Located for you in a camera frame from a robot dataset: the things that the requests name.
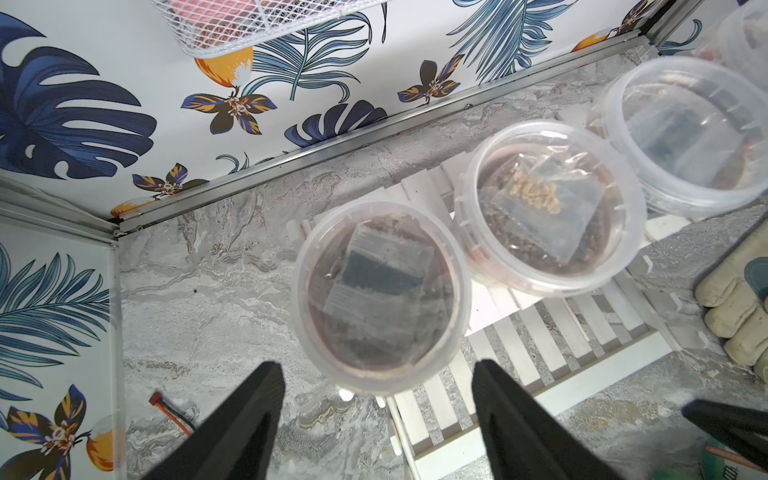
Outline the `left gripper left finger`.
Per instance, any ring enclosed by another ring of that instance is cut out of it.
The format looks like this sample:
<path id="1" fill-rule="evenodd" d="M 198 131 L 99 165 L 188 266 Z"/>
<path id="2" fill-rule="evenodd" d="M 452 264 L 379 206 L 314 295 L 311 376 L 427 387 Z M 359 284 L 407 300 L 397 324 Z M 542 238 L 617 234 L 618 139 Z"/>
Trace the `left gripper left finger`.
<path id="1" fill-rule="evenodd" d="M 286 384 L 265 361 L 147 479 L 264 479 Z"/>

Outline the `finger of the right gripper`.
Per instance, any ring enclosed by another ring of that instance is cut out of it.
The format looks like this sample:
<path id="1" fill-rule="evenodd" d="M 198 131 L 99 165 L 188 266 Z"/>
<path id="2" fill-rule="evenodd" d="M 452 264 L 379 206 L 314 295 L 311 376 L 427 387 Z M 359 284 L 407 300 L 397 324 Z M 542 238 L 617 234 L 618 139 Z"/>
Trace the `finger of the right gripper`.
<path id="1" fill-rule="evenodd" d="M 682 409 L 688 421 L 760 469 L 767 470 L 767 413 L 707 400 Z"/>

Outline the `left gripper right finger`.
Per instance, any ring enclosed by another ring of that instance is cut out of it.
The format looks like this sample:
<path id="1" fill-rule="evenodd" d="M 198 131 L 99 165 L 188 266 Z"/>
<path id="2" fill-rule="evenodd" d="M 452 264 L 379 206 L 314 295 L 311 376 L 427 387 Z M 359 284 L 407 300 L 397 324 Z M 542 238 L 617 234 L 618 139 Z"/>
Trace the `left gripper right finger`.
<path id="1" fill-rule="evenodd" d="M 618 479 L 495 361 L 475 363 L 472 393 L 496 479 Z"/>

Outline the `white slatted wooden shelf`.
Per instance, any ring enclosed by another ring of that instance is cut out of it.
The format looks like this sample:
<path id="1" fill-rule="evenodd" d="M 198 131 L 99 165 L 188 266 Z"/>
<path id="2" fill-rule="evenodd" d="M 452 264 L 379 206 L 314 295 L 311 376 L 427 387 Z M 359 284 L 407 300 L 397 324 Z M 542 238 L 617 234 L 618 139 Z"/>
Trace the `white slatted wooden shelf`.
<path id="1" fill-rule="evenodd" d="M 680 349 L 680 336 L 661 317 L 679 299 L 636 283 L 650 269 L 640 255 L 595 294 L 564 298 L 474 283 L 467 340 L 477 357 L 494 359 L 490 336 L 496 335 L 523 388 L 558 415 Z M 380 399 L 413 479 L 444 478 L 485 452 L 478 425 L 463 427 L 456 413 L 458 406 L 476 411 L 469 361 L 456 354 L 439 366 L 448 370 L 456 400 L 439 375 L 423 383 L 426 406 L 411 389 Z"/>

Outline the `clear seed container front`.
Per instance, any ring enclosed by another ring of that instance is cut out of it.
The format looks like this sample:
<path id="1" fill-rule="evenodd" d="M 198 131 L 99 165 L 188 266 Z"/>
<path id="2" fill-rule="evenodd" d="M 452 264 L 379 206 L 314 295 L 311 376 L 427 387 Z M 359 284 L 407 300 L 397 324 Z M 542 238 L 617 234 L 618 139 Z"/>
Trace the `clear seed container front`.
<path id="1" fill-rule="evenodd" d="M 539 297 L 588 293 L 639 252 L 640 182 L 607 140 L 558 121 L 483 142 L 454 183 L 455 232 L 474 276 Z"/>

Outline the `clear seed container dark seeds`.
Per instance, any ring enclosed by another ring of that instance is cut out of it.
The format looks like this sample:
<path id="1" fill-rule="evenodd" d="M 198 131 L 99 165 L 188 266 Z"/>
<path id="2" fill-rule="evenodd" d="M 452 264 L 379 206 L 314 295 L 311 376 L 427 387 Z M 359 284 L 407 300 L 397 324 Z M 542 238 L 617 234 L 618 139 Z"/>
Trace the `clear seed container dark seeds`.
<path id="1" fill-rule="evenodd" d="M 647 61 L 606 88 L 586 126 L 626 158 L 655 211 L 704 219 L 767 190 L 767 95 L 715 63 Z"/>

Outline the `clear seed container red label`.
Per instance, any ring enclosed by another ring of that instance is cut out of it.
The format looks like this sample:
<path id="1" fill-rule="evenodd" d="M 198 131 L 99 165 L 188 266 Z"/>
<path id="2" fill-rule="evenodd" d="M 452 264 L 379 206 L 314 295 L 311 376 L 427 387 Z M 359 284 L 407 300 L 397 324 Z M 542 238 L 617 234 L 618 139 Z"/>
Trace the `clear seed container red label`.
<path id="1" fill-rule="evenodd" d="M 711 27 L 694 56 L 733 70 L 767 91 L 767 0 L 748 1 Z"/>

